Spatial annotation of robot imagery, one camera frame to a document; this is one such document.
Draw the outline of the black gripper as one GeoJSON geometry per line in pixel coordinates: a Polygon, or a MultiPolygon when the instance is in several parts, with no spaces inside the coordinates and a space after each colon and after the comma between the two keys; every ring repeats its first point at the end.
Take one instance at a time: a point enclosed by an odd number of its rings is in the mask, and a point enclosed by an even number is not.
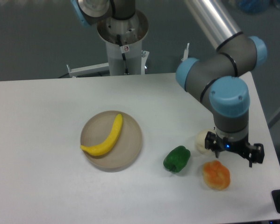
{"type": "Polygon", "coordinates": [[[239,141],[230,141],[229,138],[220,138],[218,134],[208,132],[205,138],[205,148],[210,149],[216,158],[220,152],[227,151],[240,155],[249,161],[249,167],[253,163],[262,164],[264,160],[264,146],[261,143],[251,145],[248,142],[248,135],[239,141]]]}

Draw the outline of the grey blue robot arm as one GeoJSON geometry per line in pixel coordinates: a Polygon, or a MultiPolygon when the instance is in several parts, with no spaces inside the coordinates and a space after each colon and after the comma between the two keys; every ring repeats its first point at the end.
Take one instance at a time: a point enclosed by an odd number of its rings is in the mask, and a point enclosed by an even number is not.
{"type": "MultiPolygon", "coordinates": [[[[213,114],[215,133],[207,133],[205,147],[215,155],[229,151],[250,164],[262,163],[263,145],[248,140],[250,96],[240,76],[266,61],[266,45],[245,36],[219,0],[187,0],[185,5],[216,49],[206,61],[185,53],[176,71],[179,85],[213,114]]],[[[142,40],[149,25],[133,0],[74,0],[72,6],[82,24],[97,25],[110,75],[145,72],[142,40]]]]}

